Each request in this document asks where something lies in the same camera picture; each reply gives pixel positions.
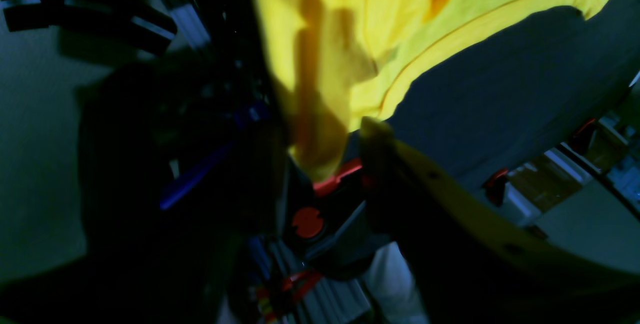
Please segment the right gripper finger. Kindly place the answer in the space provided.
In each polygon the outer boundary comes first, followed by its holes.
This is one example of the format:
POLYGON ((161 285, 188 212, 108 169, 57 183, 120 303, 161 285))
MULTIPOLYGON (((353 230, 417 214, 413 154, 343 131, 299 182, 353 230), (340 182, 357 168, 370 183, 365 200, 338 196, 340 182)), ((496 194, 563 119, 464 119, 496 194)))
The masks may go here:
POLYGON ((488 280, 537 290, 639 288, 638 274, 554 247, 499 217, 434 160, 395 139, 386 122, 361 120, 363 187, 372 225, 398 243, 416 275, 488 280))

